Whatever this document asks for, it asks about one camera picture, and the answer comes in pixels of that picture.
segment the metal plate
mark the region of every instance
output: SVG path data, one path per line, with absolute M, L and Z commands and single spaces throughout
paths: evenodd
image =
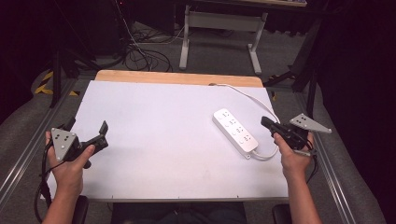
M 55 155 L 58 161 L 64 159 L 69 148 L 73 145 L 76 140 L 77 135 L 75 133 L 70 133 L 62 129 L 51 129 L 53 146 L 55 148 Z
M 300 114 L 294 119 L 290 120 L 290 123 L 300 127 L 305 130 L 314 131 L 314 132 L 321 132 L 321 133 L 331 133 L 332 129 L 326 128 L 323 125 L 317 123 L 316 121 L 312 120 L 311 118 L 307 117 L 305 114 Z

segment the hand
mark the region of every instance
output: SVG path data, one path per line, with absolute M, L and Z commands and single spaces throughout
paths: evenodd
M 47 144 L 50 141 L 50 132 L 46 132 L 46 139 Z M 56 194 L 64 194 L 73 198 L 78 197 L 82 192 L 82 169 L 94 150 L 94 146 L 88 146 L 74 161 L 66 161 L 52 170 L 57 184 Z M 49 149 L 48 160 L 50 167 L 59 164 L 53 147 Z
M 313 144 L 314 138 L 312 133 L 308 133 L 308 140 Z M 311 162 L 311 157 L 296 154 L 289 147 L 286 141 L 278 133 L 274 133 L 274 139 L 276 144 L 279 146 L 279 151 L 282 154 L 281 162 L 283 166 L 283 175 L 288 181 L 294 179 L 305 180 L 305 169 Z

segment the white table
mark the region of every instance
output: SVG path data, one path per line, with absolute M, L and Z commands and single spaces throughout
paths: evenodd
M 270 105 L 265 88 L 238 89 Z M 269 113 L 228 87 L 92 81 L 72 132 L 86 141 L 106 120 L 109 147 L 90 159 L 82 194 L 101 202 L 287 198 L 280 154 L 269 161 L 245 159 L 212 121 L 223 107 L 258 140 L 259 153 L 274 150 L 260 125 Z M 49 188 L 54 195 L 53 176 Z

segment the white power strip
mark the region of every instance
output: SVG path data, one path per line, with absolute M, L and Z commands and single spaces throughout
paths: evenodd
M 213 114 L 212 120 L 236 149 L 238 149 L 246 159 L 250 159 L 250 154 L 259 146 L 259 143 L 230 111 L 224 108 L 216 111 Z

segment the wire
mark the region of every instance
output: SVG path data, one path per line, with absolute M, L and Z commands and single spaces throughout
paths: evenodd
M 50 196 L 50 188 L 47 184 L 47 177 L 50 174 L 50 172 L 55 169 L 56 167 L 64 164 L 64 161 L 61 163 L 57 164 L 56 166 L 53 166 L 51 168 L 47 169 L 47 157 L 50 148 L 53 146 L 53 141 L 52 138 L 49 140 L 49 142 L 46 144 L 43 152 L 43 158 L 41 161 L 41 174 L 39 175 L 41 177 L 40 184 L 38 185 L 37 191 L 35 192 L 35 201 L 34 201 L 34 209 L 35 209 L 35 217 L 37 221 L 40 223 L 42 222 L 42 218 L 40 214 L 38 213 L 38 198 L 40 197 L 40 194 L 43 195 L 44 199 L 46 200 L 47 207 L 50 207 L 51 204 L 51 196 Z
M 167 45 L 167 44 L 171 44 L 173 43 L 176 39 L 182 39 L 181 37 L 179 37 L 181 35 L 181 33 L 184 30 L 184 26 L 180 29 L 180 31 L 178 32 L 178 34 L 175 37 L 170 37 L 173 38 L 173 40 L 169 41 L 169 42 L 149 42 L 149 43 L 140 43 L 140 45 L 151 45 L 151 44 L 163 44 L 163 45 Z M 151 37 L 148 40 L 152 40 L 152 39 L 158 39 L 160 37 Z
M 120 11 L 120 7 L 119 7 L 117 0 L 115 0 L 114 2 L 116 5 L 116 10 L 117 10 L 119 19 L 122 23 L 122 26 L 125 29 L 125 33 L 128 35 L 126 37 L 128 43 L 125 46 L 126 52 L 125 52 L 125 56 L 122 61 L 122 64 L 124 64 L 129 70 L 132 70 L 132 71 L 142 71 L 145 69 L 152 71 L 154 68 L 156 68 L 159 65 L 159 61 L 161 61 L 161 62 L 167 63 L 166 72 L 168 72 L 169 70 L 173 71 L 173 67 L 172 67 L 169 59 L 164 54 L 162 54 L 158 51 L 155 51 L 155 50 L 146 50 L 146 49 L 140 48 L 139 44 L 135 40 L 134 35 L 136 35 L 136 34 L 141 35 L 141 36 L 139 36 L 140 37 L 139 39 L 147 39 L 147 38 L 149 38 L 152 31 L 148 31 L 147 34 L 143 34 L 142 32 L 139 32 L 139 33 L 134 33 L 134 35 L 132 35 L 131 30 L 129 29 L 126 20 L 122 16 L 122 13 Z M 157 35 L 161 35 L 161 33 L 156 32 L 154 34 L 154 36 L 157 36 Z
M 247 93 L 244 93 L 244 92 L 238 90 L 236 87 L 234 87 L 234 86 L 232 86 L 232 85 L 228 85 L 228 84 L 214 84 L 214 85 L 216 85 L 216 86 L 225 86 L 225 87 L 229 87 L 229 88 L 231 88 L 231 89 L 233 89 L 233 90 L 235 90 L 235 91 L 238 91 L 239 93 L 241 93 L 241 94 L 247 96 L 248 98 L 250 98 L 250 99 L 252 99 L 252 100 L 258 102 L 259 104 L 261 104 L 261 105 L 264 106 L 264 108 L 276 119 L 277 122 L 280 122 L 280 121 L 279 121 L 279 118 L 276 116 L 276 114 L 275 114 L 265 103 L 263 103 L 261 100 L 257 99 L 256 97 L 254 97 L 254 96 L 252 96 L 252 95 L 249 95 L 249 94 L 247 94 Z M 260 160 L 260 161 L 269 161 L 269 160 L 271 160 L 271 159 L 276 155 L 276 153 L 277 153 L 278 151 L 279 151 L 279 146 L 276 146 L 275 149 L 274 149 L 274 151 L 273 151 L 270 155 L 268 155 L 268 156 L 263 156 L 263 155 L 261 155 L 260 153 L 258 153 L 256 150 L 252 150 L 251 152 L 252 152 L 252 154 L 255 156 L 256 159 L 258 159 L 258 160 Z
M 314 145 L 312 144 L 311 141 L 306 139 L 306 144 L 308 147 L 308 151 L 311 151 L 312 159 L 314 160 L 314 169 L 311 172 L 311 175 L 308 177 L 308 180 L 306 181 L 306 184 L 309 183 L 309 181 L 314 177 L 314 175 L 318 172 L 319 166 L 318 166 L 318 155 L 316 154 L 316 150 L 314 149 Z

